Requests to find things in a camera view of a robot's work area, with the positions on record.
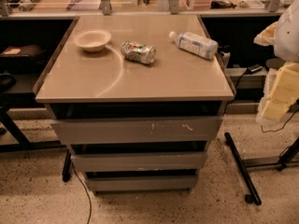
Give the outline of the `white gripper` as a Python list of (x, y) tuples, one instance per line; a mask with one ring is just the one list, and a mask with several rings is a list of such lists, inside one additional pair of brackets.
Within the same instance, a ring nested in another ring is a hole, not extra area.
[[(267, 26), (254, 37), (253, 42), (260, 46), (273, 46), (277, 24), (275, 21)], [(276, 58), (268, 60), (266, 66), (269, 71), (256, 121), (261, 125), (272, 125), (279, 122), (299, 99), (299, 63)]]

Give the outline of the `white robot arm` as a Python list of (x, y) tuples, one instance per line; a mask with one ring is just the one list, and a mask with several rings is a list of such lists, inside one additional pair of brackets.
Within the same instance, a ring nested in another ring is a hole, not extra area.
[(269, 70), (258, 107), (257, 122), (269, 125), (279, 122), (299, 99), (299, 0), (294, 0), (253, 42), (273, 46), (275, 56), (284, 61), (276, 72)]

